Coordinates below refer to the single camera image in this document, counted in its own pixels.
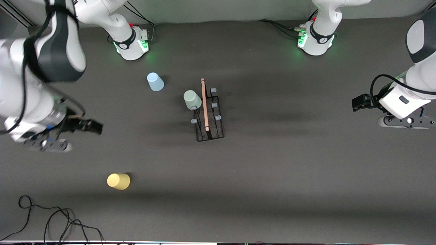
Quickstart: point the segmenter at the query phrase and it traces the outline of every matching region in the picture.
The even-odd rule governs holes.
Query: black cable
[[[64,92],[60,91],[59,89],[51,86],[50,84],[45,84],[45,86],[47,88],[49,88],[51,91],[53,91],[54,93],[57,93],[58,95],[60,95],[63,99],[71,101],[71,103],[73,103],[75,106],[77,106],[82,111],[80,117],[84,117],[86,115],[85,107],[82,104],[80,104],[77,100],[75,100],[73,97],[70,97],[69,95],[67,95]]]
[[[24,56],[23,58],[23,64],[21,67],[21,81],[22,81],[22,89],[23,89],[23,101],[21,103],[21,112],[20,115],[18,116],[17,120],[15,120],[15,124],[9,128],[8,130],[1,130],[0,131],[0,135],[4,135],[4,134],[8,134],[10,132],[12,132],[12,130],[14,130],[16,127],[18,127],[18,125],[20,124],[20,122],[22,121],[23,117],[24,117],[24,113],[26,112],[26,103],[27,103],[27,84],[26,84],[26,66],[27,66],[27,58],[26,56]]]
[[[430,7],[428,7],[427,9],[431,9],[436,5],[436,2],[434,2]]]
[[[142,18],[145,19],[145,20],[146,20],[150,25],[154,25],[153,22],[151,22],[151,21],[149,21],[147,18],[145,18],[145,17],[141,14],[141,12],[139,12],[139,11],[135,8],[135,6],[133,6],[129,1],[127,1],[127,3],[128,3],[130,6],[132,6],[132,8],[133,8],[134,10],[136,10],[136,11],[138,12],[138,14],[140,14],[140,15],[142,16]]]
[[[310,15],[310,17],[309,17],[307,20],[312,20],[312,17],[313,17],[316,13],[318,13],[318,9],[315,10],[315,11]]]
[[[45,1],[45,6],[46,9],[50,6],[49,1],[48,0],[44,0]],[[24,42],[31,42],[32,45],[35,44],[35,41],[41,37],[42,33],[47,29],[48,24],[50,23],[50,19],[51,19],[52,14],[48,14],[47,17],[45,18],[44,23],[42,24],[41,28],[38,30],[38,32],[32,36],[32,37],[28,37]],[[25,52],[24,53],[24,58],[23,58],[23,64],[21,66],[21,81],[22,81],[22,89],[23,89],[23,101],[21,103],[21,112],[20,115],[18,116],[18,118],[15,120],[15,124],[9,128],[8,130],[0,130],[0,135],[4,135],[4,134],[8,134],[10,132],[12,132],[12,130],[14,130],[16,127],[18,127],[18,125],[20,124],[20,122],[23,120],[24,114],[26,112],[26,103],[27,103],[27,83],[26,83],[26,66],[28,64],[28,60],[27,60],[27,56],[28,54]],[[54,87],[46,84],[47,87],[51,88],[52,91],[58,93],[59,95],[67,98],[68,100],[70,100],[71,102],[73,102],[77,107],[80,108],[80,110],[82,111],[82,117],[85,116],[86,114],[86,110],[85,108],[79,103],[77,102],[75,99],[73,99],[72,97],[66,95],[65,93],[61,92],[58,89],[55,89]]]
[[[4,3],[6,3],[7,6],[9,6],[9,8],[11,8],[13,11],[15,11],[24,21],[26,21],[29,26],[34,26],[35,23],[31,23],[27,18],[25,18],[19,11],[17,11],[16,7],[14,7],[13,5],[11,6],[11,4],[9,4],[7,1],[3,0]]]
[[[20,22],[20,24],[22,24],[25,28],[28,28],[28,26],[26,24],[24,24],[20,19],[18,19],[15,15],[13,15],[7,8],[5,8],[2,4],[0,4],[0,7],[5,10],[6,12],[9,13],[10,16],[14,17],[14,19],[18,22]]]
[[[108,37],[107,37],[107,41],[108,41],[108,43],[113,43],[113,40],[112,40],[112,42],[109,40],[109,37],[111,37],[110,35],[108,35]]]
[[[436,95],[436,92],[430,92],[430,91],[425,91],[425,90],[417,89],[417,88],[414,88],[414,87],[410,87],[409,85],[400,82],[399,80],[397,80],[396,78],[394,78],[394,77],[391,76],[391,75],[388,75],[388,74],[380,74],[380,75],[376,76],[376,77],[374,78],[374,80],[372,80],[371,87],[370,87],[370,89],[369,89],[369,95],[370,95],[370,97],[371,97],[371,102],[372,102],[372,103],[373,103],[377,108],[379,108],[379,109],[382,110],[382,111],[384,111],[384,109],[380,106],[379,103],[376,103],[376,102],[375,102],[375,99],[374,99],[374,92],[373,92],[375,81],[377,81],[377,79],[379,79],[380,77],[387,77],[387,78],[391,79],[393,82],[397,83],[398,85],[400,85],[400,86],[402,86],[402,87],[405,87],[405,88],[407,88],[407,89],[409,89],[409,90],[412,90],[412,91],[418,92],[418,93],[422,93],[422,94],[426,94],[426,95]]]
[[[27,198],[27,199],[29,200],[29,205],[28,205],[28,206],[23,206],[23,205],[22,205],[21,202],[22,202],[22,200],[23,200],[24,198]],[[31,211],[32,211],[32,207],[38,207],[38,208],[45,209],[45,210],[54,209],[54,208],[57,209],[53,214],[50,215],[50,217],[49,217],[49,219],[47,220],[47,223],[46,223],[46,225],[45,225],[45,229],[44,229],[44,244],[47,244],[47,243],[45,242],[45,238],[46,238],[46,235],[47,235],[47,231],[48,231],[48,227],[49,227],[49,224],[50,224],[51,218],[53,218],[53,216],[54,216],[55,214],[57,214],[57,213],[61,213],[61,214],[63,214],[63,215],[67,218],[67,224],[66,224],[66,226],[65,226],[65,229],[64,229],[62,235],[61,235],[60,238],[59,238],[59,243],[61,243],[61,241],[62,241],[62,239],[64,238],[65,234],[67,233],[68,229],[69,229],[72,225],[77,225],[77,226],[80,226],[80,227],[81,227],[82,232],[83,232],[83,236],[85,237],[85,239],[86,239],[87,242],[89,242],[89,239],[88,239],[88,236],[86,235],[85,228],[88,228],[88,229],[95,229],[95,230],[99,233],[100,240],[101,240],[102,243],[103,243],[104,238],[103,238],[103,235],[102,235],[101,231],[100,231],[98,228],[84,225],[84,224],[82,224],[82,222],[81,222],[80,220],[78,220],[78,219],[74,219],[74,220],[71,219],[71,217],[70,217],[70,211],[73,213],[73,210],[70,209],[70,208],[60,208],[60,207],[58,207],[58,206],[54,206],[54,207],[47,208],[47,207],[40,206],[40,205],[38,205],[38,204],[33,204],[33,203],[32,203],[32,199],[31,199],[29,196],[27,196],[27,195],[23,195],[23,196],[20,197],[20,199],[18,199],[18,206],[19,206],[20,208],[22,208],[22,209],[29,209],[29,212],[27,213],[27,220],[26,220],[26,223],[24,224],[24,226],[23,226],[19,231],[7,235],[6,237],[4,237],[3,239],[1,239],[0,241],[3,241],[3,240],[5,240],[5,239],[7,239],[8,237],[10,237],[10,236],[12,236],[12,235],[14,235],[14,234],[17,234],[17,233],[22,232],[22,231],[27,227],[27,224],[29,223],[29,219],[30,219],[30,214],[31,214]]]
[[[292,31],[294,30],[293,27],[287,27],[287,26],[282,25],[282,24],[280,24],[279,22],[276,22],[276,21],[273,21],[273,20],[262,19],[262,20],[258,20],[258,21],[261,21],[261,22],[268,22],[268,23],[271,23],[271,24],[273,24],[273,25],[280,26],[280,27],[283,28],[283,29],[292,30]]]
[[[271,23],[273,26],[275,26],[279,31],[284,33],[286,36],[298,39],[298,37],[293,36],[293,35],[287,33],[285,30],[282,29],[282,28],[284,28],[286,30],[294,30],[294,28],[290,28],[290,27],[284,26],[284,25],[282,25],[280,23],[277,23],[275,21],[272,21],[272,20],[258,20],[258,21]]]
[[[139,12],[129,1],[127,1],[127,3],[130,5],[130,6],[132,6],[132,8],[134,8],[134,10],[136,10],[137,12],[138,12],[138,14],[137,13],[135,13],[133,10],[131,10],[131,9],[129,9],[129,7],[127,7],[126,5],[124,5],[124,7],[126,8],[126,9],[128,9],[130,12],[132,12],[132,13],[134,13],[136,16],[138,16],[139,18],[141,18],[141,19],[143,19],[143,20],[145,20],[145,21],[147,21],[150,25],[154,25],[154,23],[153,22],[151,22],[151,21],[149,21],[147,18],[145,18],[142,14],[141,14],[141,12]]]

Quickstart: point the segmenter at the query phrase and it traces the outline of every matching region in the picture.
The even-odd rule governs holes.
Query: light blue cup
[[[153,91],[159,91],[164,88],[164,81],[162,78],[159,77],[159,75],[155,72],[150,73],[147,75],[147,81],[150,85],[151,90]]]

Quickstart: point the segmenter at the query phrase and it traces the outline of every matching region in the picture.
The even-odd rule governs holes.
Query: wire bundle
[[[23,199],[25,199],[25,198],[27,198],[27,199],[29,200],[29,205],[28,205],[28,206],[23,206],[22,203],[21,203],[21,202],[23,201]],[[70,216],[70,212],[73,213],[73,210],[70,209],[70,208],[60,208],[60,207],[58,207],[58,206],[51,207],[51,208],[47,208],[47,207],[40,206],[40,205],[38,205],[38,204],[33,204],[31,198],[30,198],[29,196],[27,196],[27,195],[23,195],[23,196],[20,197],[20,199],[18,199],[18,206],[19,206],[20,208],[22,208],[22,209],[29,209],[29,212],[27,213],[27,220],[26,220],[26,223],[24,224],[24,226],[23,226],[19,231],[7,235],[6,237],[4,237],[3,239],[1,239],[0,241],[3,241],[3,240],[5,240],[5,239],[7,239],[8,237],[10,237],[10,236],[12,236],[12,235],[14,235],[14,234],[17,234],[17,233],[22,232],[22,231],[26,228],[27,224],[29,223],[29,219],[30,219],[30,214],[31,214],[31,211],[32,211],[32,207],[38,207],[38,208],[45,209],[45,210],[49,210],[49,209],[57,209],[53,214],[50,215],[50,217],[48,218],[47,223],[46,223],[46,225],[45,225],[45,229],[44,229],[44,244],[45,244],[45,245],[47,244],[47,243],[45,242],[45,240],[46,240],[45,238],[46,238],[46,235],[47,235],[47,231],[48,231],[48,227],[49,227],[49,224],[50,224],[51,218],[53,218],[53,216],[56,215],[57,213],[61,213],[61,214],[63,214],[63,215],[67,218],[67,224],[66,224],[66,226],[65,226],[65,229],[64,229],[62,235],[61,235],[60,238],[59,238],[59,244],[62,243],[62,240],[63,240],[63,238],[65,237],[65,234],[67,233],[67,231],[69,230],[69,228],[72,227],[73,225],[77,225],[77,226],[79,226],[79,227],[82,229],[83,236],[85,237],[85,240],[86,240],[87,242],[89,242],[89,239],[88,239],[88,236],[86,235],[85,228],[96,230],[96,231],[99,233],[100,240],[102,241],[102,243],[103,243],[103,240],[105,240],[105,239],[103,238],[102,233],[100,232],[100,230],[99,230],[98,228],[95,228],[95,227],[92,227],[92,226],[84,225],[84,224],[82,224],[82,222],[81,222],[79,219],[72,219],[71,216]]]
[[[156,25],[155,25],[153,22],[151,22],[150,20],[148,20],[147,18],[145,18],[145,17],[141,14],[141,12],[139,12],[139,11],[135,8],[135,6],[133,6],[129,1],[127,1],[127,3],[128,3],[128,4],[129,4],[129,5],[130,5],[134,10],[136,10],[136,12],[138,12],[138,13],[135,13],[135,12],[134,12],[133,10],[131,10],[129,7],[127,7],[126,5],[124,5],[124,7],[125,7],[126,9],[128,9],[130,12],[134,13],[136,16],[138,16],[139,18],[141,18],[141,19],[147,21],[148,24],[150,24],[150,25],[153,26],[153,30],[151,31],[151,39],[150,39],[150,41],[152,41],[153,38],[154,38],[154,28],[155,28]]]
[[[262,19],[262,20],[258,20],[258,21],[271,23],[273,26],[275,26],[279,31],[284,33],[286,36],[298,39],[298,37],[293,36],[287,32],[287,31],[294,31],[294,28],[292,28],[292,27],[287,27],[287,26],[282,25],[279,22],[276,22],[273,20]]]
[[[310,15],[310,17],[309,17],[307,20],[312,20],[312,17],[313,17],[316,13],[318,13],[318,9],[315,10],[315,11]]]

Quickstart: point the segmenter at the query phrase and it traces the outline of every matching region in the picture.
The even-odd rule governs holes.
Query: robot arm
[[[149,50],[148,32],[131,27],[124,16],[112,12],[127,0],[76,0],[77,19],[104,28],[114,40],[117,52],[126,60],[139,59]]]
[[[406,46],[410,58],[415,63],[400,82],[423,91],[436,91],[436,8],[426,11],[409,28]],[[397,83],[379,100],[392,115],[403,119],[419,107],[436,99],[429,95],[412,91]]]
[[[318,8],[316,20],[300,25],[309,30],[298,47],[310,55],[322,55],[331,46],[336,28],[342,20],[340,7],[360,6],[371,0],[312,0]]]
[[[40,37],[42,28],[27,39],[0,40],[0,116],[7,118],[5,133],[19,143],[35,140],[61,123],[71,126],[74,111],[43,82],[76,81],[86,68],[72,0],[47,0],[46,8],[51,15],[44,26],[51,21],[50,34]],[[77,124],[87,121],[75,120]],[[60,149],[68,151],[70,147],[64,143]]]
[[[372,98],[371,95],[363,94],[353,99],[354,111],[375,107],[382,109],[388,116],[381,117],[379,124],[385,127],[427,129],[436,126],[434,119],[423,115],[423,106],[436,99],[435,28],[436,7],[426,11],[407,32],[407,51],[415,64],[397,78],[389,75],[377,76],[376,78],[389,77],[394,82]]]

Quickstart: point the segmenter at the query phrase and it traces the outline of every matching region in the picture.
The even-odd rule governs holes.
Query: white wall
[[[10,0],[35,23],[41,24],[45,10],[38,0]],[[372,0],[359,7],[342,9],[344,18],[403,17],[424,10],[432,0]],[[303,20],[315,6],[311,0],[130,0],[146,18],[159,23],[195,23],[217,20],[250,21],[259,19]],[[143,20],[120,8],[117,13],[129,22]]]

